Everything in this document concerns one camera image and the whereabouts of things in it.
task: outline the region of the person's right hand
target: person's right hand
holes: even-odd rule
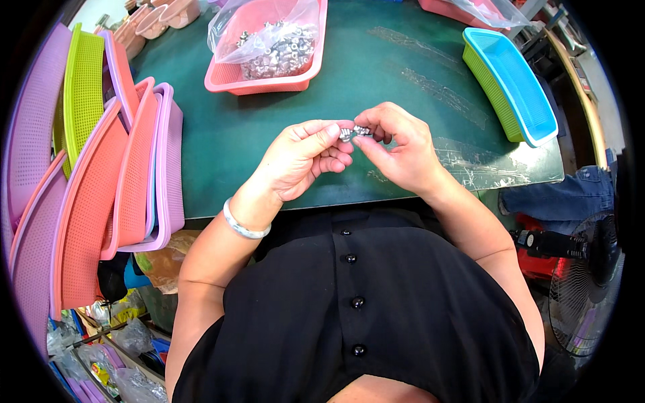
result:
[[[363,111],[354,123],[369,127],[373,135],[356,136],[353,143],[389,180],[421,197],[440,188],[448,172],[435,154],[430,129],[424,121],[385,102]],[[389,144],[393,138],[397,146],[389,152],[379,144]]]

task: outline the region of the bare skin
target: bare skin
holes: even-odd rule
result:
[[[290,126],[274,140],[262,162],[231,200],[231,214],[250,230],[264,230],[286,201],[294,200],[324,172],[341,173],[352,163],[353,147],[338,140],[354,123],[372,137],[353,143],[389,180],[430,205],[454,245],[476,261],[508,294],[522,316],[542,368],[544,330],[539,311],[519,269],[515,246],[495,216],[440,164],[428,125],[392,103],[383,103],[354,121],[308,121]],[[390,151],[379,142],[397,147]],[[179,274],[166,388],[172,398],[186,358],[204,332],[224,315],[229,281],[249,261],[259,240],[246,239],[220,213],[191,247]],[[437,402],[427,391],[392,379],[363,375],[330,402]]]

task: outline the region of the blue basket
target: blue basket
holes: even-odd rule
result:
[[[513,43],[499,32],[464,30],[464,60],[486,92],[510,141],[539,147],[558,134],[551,105]]]

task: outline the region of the pile of metal parts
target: pile of metal parts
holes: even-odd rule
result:
[[[340,139],[343,143],[348,143],[352,139],[352,132],[355,132],[357,136],[363,137],[370,135],[370,129],[363,126],[354,126],[354,129],[341,129]]]
[[[314,24],[299,25],[296,23],[285,23],[280,20],[275,24],[268,21],[265,27],[276,26],[284,36],[269,49],[258,57],[241,63],[242,75],[245,80],[269,79],[274,77],[288,77],[299,75],[307,71],[312,61],[314,51],[314,36],[316,28]],[[237,47],[241,47],[248,41],[253,41],[257,33],[242,33]]]

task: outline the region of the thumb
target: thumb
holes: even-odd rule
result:
[[[341,128],[337,123],[333,123],[321,131],[312,134],[299,143],[303,157],[314,158],[316,155],[325,151],[338,140],[341,136]]]
[[[356,136],[353,138],[353,143],[381,171],[391,162],[392,156],[390,153],[371,137]]]

